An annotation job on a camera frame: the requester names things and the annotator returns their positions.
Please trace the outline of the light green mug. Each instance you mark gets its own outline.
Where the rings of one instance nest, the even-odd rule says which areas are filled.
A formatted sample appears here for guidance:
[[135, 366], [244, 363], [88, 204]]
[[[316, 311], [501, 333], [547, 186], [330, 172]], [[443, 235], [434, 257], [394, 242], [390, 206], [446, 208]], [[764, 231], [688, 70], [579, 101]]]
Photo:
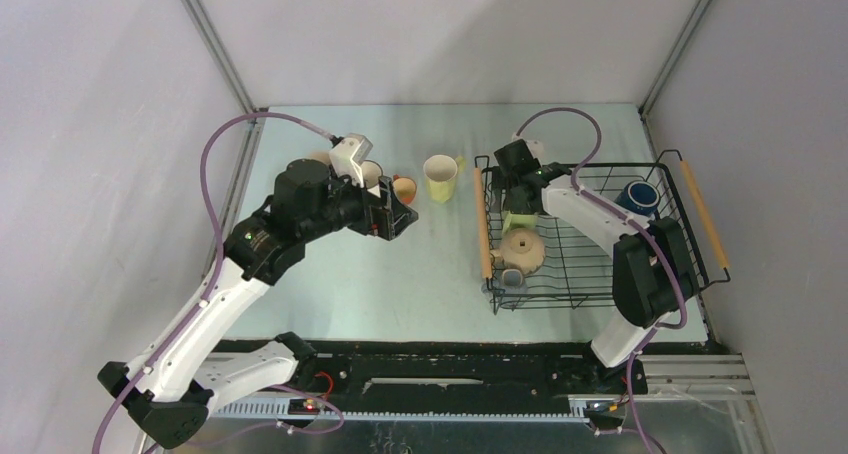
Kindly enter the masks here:
[[536, 229], [538, 221], [537, 214], [516, 214], [504, 211], [502, 216], [502, 234], [505, 235], [515, 229]]

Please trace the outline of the aluminium slotted rail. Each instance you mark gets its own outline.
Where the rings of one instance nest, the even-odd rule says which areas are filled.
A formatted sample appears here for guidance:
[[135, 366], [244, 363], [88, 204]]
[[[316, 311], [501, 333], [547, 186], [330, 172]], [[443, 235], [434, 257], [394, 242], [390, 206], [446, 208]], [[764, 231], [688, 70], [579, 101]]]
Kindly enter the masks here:
[[[435, 421], [435, 422], [587, 422], [585, 404], [566, 406], [564, 412], [554, 413], [474, 413], [437, 411], [421, 412], [399, 409], [342, 410], [346, 421]], [[314, 403], [301, 397], [252, 396], [229, 403], [214, 411], [209, 419], [311, 421], [337, 420], [338, 416], [325, 403]]]

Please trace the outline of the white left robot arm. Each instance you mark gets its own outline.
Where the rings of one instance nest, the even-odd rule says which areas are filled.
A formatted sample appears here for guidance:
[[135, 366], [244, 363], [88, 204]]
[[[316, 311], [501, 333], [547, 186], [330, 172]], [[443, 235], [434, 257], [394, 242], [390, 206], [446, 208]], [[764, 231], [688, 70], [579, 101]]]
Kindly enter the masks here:
[[317, 353], [292, 332], [201, 366], [247, 308], [304, 259], [308, 243], [342, 229], [390, 241], [417, 219], [388, 177], [371, 193], [317, 160], [291, 162], [262, 206], [233, 228], [169, 329], [134, 360], [106, 363], [99, 382], [164, 449], [187, 443], [218, 408], [257, 391], [308, 388]]

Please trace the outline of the white mug black handle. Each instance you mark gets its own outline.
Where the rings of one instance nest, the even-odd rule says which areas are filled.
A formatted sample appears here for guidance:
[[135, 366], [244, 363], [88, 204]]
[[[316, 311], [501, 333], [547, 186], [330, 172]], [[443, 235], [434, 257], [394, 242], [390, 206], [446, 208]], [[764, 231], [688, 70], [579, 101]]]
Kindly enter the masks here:
[[372, 160], [365, 160], [360, 164], [364, 187], [366, 190], [379, 197], [379, 179], [383, 175], [382, 167]]

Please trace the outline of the yellow green faceted mug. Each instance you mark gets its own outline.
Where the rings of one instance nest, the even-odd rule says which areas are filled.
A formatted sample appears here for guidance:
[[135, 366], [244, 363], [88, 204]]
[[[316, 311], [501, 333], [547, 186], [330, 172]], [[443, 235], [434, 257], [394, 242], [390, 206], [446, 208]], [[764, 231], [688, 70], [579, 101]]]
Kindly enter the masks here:
[[463, 156], [433, 155], [423, 164], [425, 188], [429, 199], [447, 203], [454, 195], [459, 175], [466, 166]]

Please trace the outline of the beige round speckled mug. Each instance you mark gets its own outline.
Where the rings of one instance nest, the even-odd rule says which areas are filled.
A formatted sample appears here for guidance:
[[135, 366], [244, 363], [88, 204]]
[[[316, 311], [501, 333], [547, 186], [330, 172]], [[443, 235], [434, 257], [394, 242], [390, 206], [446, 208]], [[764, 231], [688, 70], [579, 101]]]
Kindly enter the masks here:
[[546, 253], [544, 242], [535, 230], [517, 228], [503, 236], [490, 256], [504, 269], [518, 269], [523, 275], [530, 275], [543, 266]]

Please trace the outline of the dark blue mug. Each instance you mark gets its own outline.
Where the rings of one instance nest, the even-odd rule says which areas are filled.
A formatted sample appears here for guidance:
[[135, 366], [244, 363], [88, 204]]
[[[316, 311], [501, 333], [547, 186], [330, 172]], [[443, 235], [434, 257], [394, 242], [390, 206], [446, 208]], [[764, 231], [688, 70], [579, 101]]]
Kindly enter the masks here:
[[660, 193], [652, 184], [635, 180], [622, 188], [614, 202], [635, 214], [651, 217], [658, 212]]

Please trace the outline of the small grey blue cup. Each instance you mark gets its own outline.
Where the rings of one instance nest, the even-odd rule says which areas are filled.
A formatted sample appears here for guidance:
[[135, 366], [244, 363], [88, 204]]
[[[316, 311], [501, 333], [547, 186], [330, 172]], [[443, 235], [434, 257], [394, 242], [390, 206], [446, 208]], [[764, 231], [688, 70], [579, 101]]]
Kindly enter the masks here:
[[504, 269], [500, 277], [501, 288], [508, 293], [520, 294], [526, 291], [525, 277], [520, 269]]

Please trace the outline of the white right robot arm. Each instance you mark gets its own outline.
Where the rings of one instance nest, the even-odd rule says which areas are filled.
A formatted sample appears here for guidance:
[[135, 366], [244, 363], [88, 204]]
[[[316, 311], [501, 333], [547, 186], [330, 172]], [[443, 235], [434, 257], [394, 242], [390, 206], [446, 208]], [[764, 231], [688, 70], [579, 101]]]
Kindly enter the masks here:
[[544, 214], [565, 221], [602, 248], [612, 261], [615, 306], [607, 326], [581, 366], [585, 385], [606, 392], [622, 377], [622, 364], [651, 332], [681, 329], [686, 304], [700, 285], [683, 225], [622, 207], [587, 186], [577, 167], [543, 164], [523, 139], [494, 153], [505, 187], [505, 207], [518, 214]]

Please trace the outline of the small red orange cup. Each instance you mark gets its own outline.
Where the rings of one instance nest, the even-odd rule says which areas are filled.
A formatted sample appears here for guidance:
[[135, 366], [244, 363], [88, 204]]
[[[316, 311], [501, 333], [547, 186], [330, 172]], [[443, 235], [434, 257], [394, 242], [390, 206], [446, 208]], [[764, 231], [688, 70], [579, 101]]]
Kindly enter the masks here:
[[417, 195], [417, 183], [410, 177], [394, 175], [393, 190], [396, 197], [405, 205], [411, 205]]

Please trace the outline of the floral patterned cream mug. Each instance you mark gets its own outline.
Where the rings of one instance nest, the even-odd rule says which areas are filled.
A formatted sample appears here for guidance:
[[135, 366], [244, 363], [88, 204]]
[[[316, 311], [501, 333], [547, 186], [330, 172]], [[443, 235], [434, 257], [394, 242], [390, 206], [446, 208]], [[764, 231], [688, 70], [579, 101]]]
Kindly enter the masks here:
[[315, 151], [307, 156], [307, 159], [321, 162], [325, 166], [331, 166], [332, 161], [328, 151]]

